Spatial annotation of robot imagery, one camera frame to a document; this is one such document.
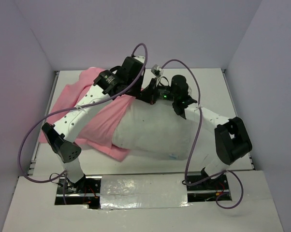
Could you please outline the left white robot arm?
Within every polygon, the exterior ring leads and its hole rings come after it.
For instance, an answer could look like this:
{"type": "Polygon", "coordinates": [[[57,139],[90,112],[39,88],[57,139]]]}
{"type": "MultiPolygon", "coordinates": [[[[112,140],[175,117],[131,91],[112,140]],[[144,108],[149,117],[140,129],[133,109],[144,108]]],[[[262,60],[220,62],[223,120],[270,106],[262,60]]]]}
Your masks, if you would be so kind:
{"type": "Polygon", "coordinates": [[[101,71],[72,109],[53,124],[46,122],[42,126],[48,144],[61,161],[65,182],[73,192],[79,193],[86,186],[86,176],[78,159],[82,149],[75,142],[78,134],[106,102],[126,92],[140,92],[146,62],[146,57],[132,55],[126,57],[121,66],[101,71]]]}

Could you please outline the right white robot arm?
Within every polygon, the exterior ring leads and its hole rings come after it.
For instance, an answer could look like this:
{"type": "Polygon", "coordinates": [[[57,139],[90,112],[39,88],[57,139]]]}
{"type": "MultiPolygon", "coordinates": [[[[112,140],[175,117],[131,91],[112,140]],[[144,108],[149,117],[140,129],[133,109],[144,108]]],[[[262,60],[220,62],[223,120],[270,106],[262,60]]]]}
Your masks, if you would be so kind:
{"type": "Polygon", "coordinates": [[[216,155],[214,159],[201,170],[201,180],[191,183],[185,176],[187,186],[202,184],[206,189],[212,189],[218,183],[218,176],[235,161],[252,150],[252,143],[244,122],[239,117],[228,118],[212,112],[201,106],[189,93],[189,85],[182,75],[175,75],[169,86],[159,85],[155,78],[143,89],[137,97],[149,104],[157,100],[172,102],[174,112],[189,121],[198,124],[198,131],[206,129],[214,135],[216,155]]]}

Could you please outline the white pillow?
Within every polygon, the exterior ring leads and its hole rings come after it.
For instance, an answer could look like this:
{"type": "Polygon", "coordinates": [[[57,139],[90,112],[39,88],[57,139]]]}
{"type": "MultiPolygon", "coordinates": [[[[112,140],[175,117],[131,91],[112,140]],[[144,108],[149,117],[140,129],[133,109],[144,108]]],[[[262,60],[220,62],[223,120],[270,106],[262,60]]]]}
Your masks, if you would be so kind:
{"type": "Polygon", "coordinates": [[[116,127],[113,145],[150,152],[157,160],[185,160],[191,149],[195,123],[178,116],[170,101],[154,105],[134,100],[116,127]]]}

